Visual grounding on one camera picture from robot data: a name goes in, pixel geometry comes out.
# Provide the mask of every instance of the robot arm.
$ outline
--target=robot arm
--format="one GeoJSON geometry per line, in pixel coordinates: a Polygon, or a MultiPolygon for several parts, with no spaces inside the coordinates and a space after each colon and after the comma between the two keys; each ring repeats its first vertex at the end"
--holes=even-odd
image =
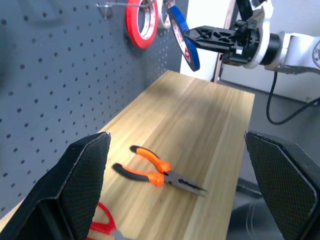
{"type": "Polygon", "coordinates": [[[184,35],[197,48],[222,53],[224,64],[253,69],[264,65],[269,71],[320,74],[320,36],[299,33],[270,33],[274,11],[271,0],[237,0],[242,20],[231,29],[201,26],[184,35]]]}

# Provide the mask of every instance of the red tape roll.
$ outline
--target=red tape roll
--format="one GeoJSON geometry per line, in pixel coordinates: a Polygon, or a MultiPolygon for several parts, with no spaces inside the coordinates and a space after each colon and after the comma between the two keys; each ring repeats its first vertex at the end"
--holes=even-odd
{"type": "MultiPolygon", "coordinates": [[[[128,0],[128,4],[146,5],[150,4],[151,0],[128,0]]],[[[125,9],[125,23],[129,37],[133,44],[139,48],[146,49],[154,41],[158,27],[158,6],[154,1],[149,7],[144,8],[144,26],[142,31],[139,31],[138,25],[139,7],[127,6],[125,9]]]]}

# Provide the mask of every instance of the tape roll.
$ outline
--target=tape roll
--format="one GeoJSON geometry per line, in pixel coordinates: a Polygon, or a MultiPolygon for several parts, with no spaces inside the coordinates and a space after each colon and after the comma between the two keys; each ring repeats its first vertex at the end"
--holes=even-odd
{"type": "Polygon", "coordinates": [[[149,7],[144,7],[144,26],[142,31],[139,31],[138,13],[139,7],[127,6],[125,9],[125,24],[128,35],[133,44],[139,48],[146,49],[149,47],[156,37],[158,27],[158,7],[157,3],[152,0],[128,0],[128,4],[150,4],[149,7]]]}
{"type": "Polygon", "coordinates": [[[158,28],[159,29],[169,29],[170,28],[170,20],[168,12],[163,15],[163,4],[168,4],[168,9],[172,6],[176,5],[175,0],[156,0],[156,4],[158,7],[158,28]]]}
{"type": "Polygon", "coordinates": [[[184,32],[189,30],[184,16],[176,6],[172,6],[168,9],[168,15],[171,22],[171,28],[184,56],[184,59],[186,60],[192,71],[195,72],[199,70],[200,61],[196,45],[184,36],[184,32]]]}

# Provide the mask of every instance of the white wall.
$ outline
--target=white wall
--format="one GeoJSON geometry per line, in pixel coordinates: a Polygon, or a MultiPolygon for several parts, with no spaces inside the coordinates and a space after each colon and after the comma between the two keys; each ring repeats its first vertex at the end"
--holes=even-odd
{"type": "MultiPolygon", "coordinates": [[[[274,7],[270,31],[279,33],[301,33],[320,36],[320,0],[272,0],[274,7]]],[[[246,69],[242,66],[224,65],[221,79],[250,88],[270,92],[273,72],[263,66],[246,69]]],[[[274,92],[291,99],[309,102],[320,97],[320,75],[303,73],[299,75],[278,74],[274,92]]]]}
{"type": "MultiPolygon", "coordinates": [[[[204,25],[223,28],[227,17],[229,0],[189,0],[186,23],[190,29],[204,25]]],[[[181,56],[180,73],[210,81],[214,75],[218,54],[198,49],[200,69],[193,72],[181,56]]]]}

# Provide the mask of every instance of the gray floor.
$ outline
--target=gray floor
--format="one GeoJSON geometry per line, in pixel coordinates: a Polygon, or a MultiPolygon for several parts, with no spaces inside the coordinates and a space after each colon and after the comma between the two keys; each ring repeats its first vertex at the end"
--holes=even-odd
{"type": "MultiPolygon", "coordinates": [[[[320,166],[320,107],[313,106],[283,125],[272,125],[266,117],[268,93],[240,86],[227,81],[219,81],[222,85],[241,89],[255,94],[249,130],[278,136],[292,141],[300,147],[320,166]]],[[[281,96],[273,96],[270,106],[270,116],[274,121],[280,121],[291,115],[304,103],[281,96]]],[[[256,177],[251,165],[247,149],[244,149],[240,177],[256,183],[256,177]]],[[[237,193],[233,208],[251,201],[247,196],[237,193]]]]}

